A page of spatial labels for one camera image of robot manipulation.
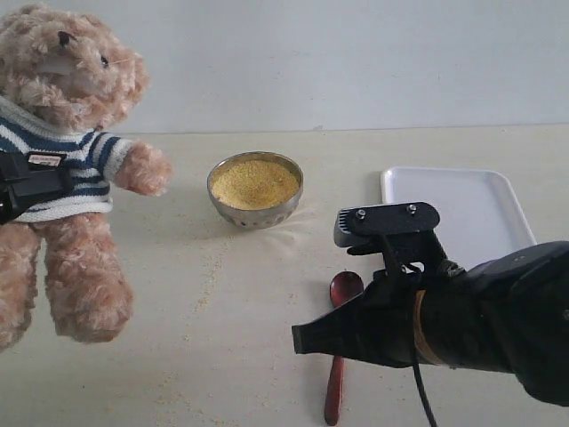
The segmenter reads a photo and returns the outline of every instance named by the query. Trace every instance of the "blue and white striped shirt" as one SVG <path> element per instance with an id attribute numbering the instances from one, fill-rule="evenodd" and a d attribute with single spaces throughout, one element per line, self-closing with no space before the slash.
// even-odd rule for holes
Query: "blue and white striped shirt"
<path id="1" fill-rule="evenodd" d="M 58 200 L 30 207 L 16 221 L 40 222 L 87 212 L 110 212 L 110 182 L 133 145 L 112 133 L 63 133 L 0 97 L 0 150 L 64 155 L 74 189 Z"/>

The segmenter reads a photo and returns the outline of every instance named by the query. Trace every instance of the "robotic arm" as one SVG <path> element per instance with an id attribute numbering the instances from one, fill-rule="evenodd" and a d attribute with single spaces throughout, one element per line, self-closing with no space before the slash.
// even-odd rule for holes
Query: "robotic arm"
<path id="1" fill-rule="evenodd" d="M 419 364 L 509 373 L 533 398 L 569 407 L 569 242 L 465 271 L 440 245 L 439 221 L 426 203 L 341 210 L 336 245 L 381 253 L 385 269 L 359 296 L 293 326 L 295 352 L 413 367 L 420 394 Z"/>
<path id="2" fill-rule="evenodd" d="M 0 225 L 72 189 L 71 177 L 63 166 L 31 163 L 19 152 L 0 151 Z"/>

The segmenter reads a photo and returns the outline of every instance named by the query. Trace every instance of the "cornmeal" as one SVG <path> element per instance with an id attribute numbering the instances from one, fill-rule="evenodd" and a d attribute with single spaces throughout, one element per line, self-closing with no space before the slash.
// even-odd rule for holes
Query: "cornmeal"
<path id="1" fill-rule="evenodd" d="M 220 202 L 249 211 L 279 205 L 298 189 L 299 183 L 288 169 L 264 160 L 235 165 L 212 185 L 213 196 Z"/>

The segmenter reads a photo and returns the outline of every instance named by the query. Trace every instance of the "black cable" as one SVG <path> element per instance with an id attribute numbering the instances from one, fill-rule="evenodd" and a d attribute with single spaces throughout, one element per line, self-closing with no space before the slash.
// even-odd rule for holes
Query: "black cable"
<path id="1" fill-rule="evenodd" d="M 415 308 L 415 299 L 417 295 L 417 291 L 419 290 L 419 284 L 421 282 L 421 269 L 415 267 L 412 264 L 406 265 L 409 270 L 411 270 L 415 278 L 412 281 L 411 289 L 409 290 L 409 351 L 411 352 L 411 363 L 413 366 L 413 375 L 415 377 L 415 382 L 417 384 L 417 390 L 419 392 L 419 397 L 421 398 L 421 403 L 423 405 L 423 409 L 425 410 L 425 415 L 429 420 L 430 427 L 437 427 L 437 420 L 435 420 L 435 416 L 433 415 L 433 411 L 430 407 L 429 400 L 427 399 L 427 393 L 425 391 L 425 386 L 423 384 L 423 380 L 421 377 L 421 371 L 419 368 L 419 360 L 417 359 L 417 349 L 415 348 L 415 326 L 413 323 L 414 318 L 414 308 Z"/>

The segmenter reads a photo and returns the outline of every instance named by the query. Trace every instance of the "table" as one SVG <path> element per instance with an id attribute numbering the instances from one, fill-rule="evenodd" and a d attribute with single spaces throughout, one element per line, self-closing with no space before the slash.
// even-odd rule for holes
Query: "table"
<path id="1" fill-rule="evenodd" d="M 566 239 L 568 136 L 569 125 L 145 135 L 176 173 L 160 198 L 114 189 L 110 220 L 136 292 L 134 317 L 110 344 L 56 337 L 40 266 L 33 325 L 0 359 L 2 425 L 324 425 L 332 358 L 295 355 L 290 327 L 330 309 L 337 272 L 367 283 L 380 267 L 333 244 L 337 211 L 379 203 L 380 172 L 393 165 L 479 167 L 510 178 L 538 241 Z M 205 178 L 223 158 L 254 149 L 296 160 L 305 193 L 287 222 L 243 233 L 215 213 Z M 441 426 L 569 422 L 513 376 L 422 372 Z M 341 425 L 427 425 L 410 370 L 348 361 L 344 390 Z"/>

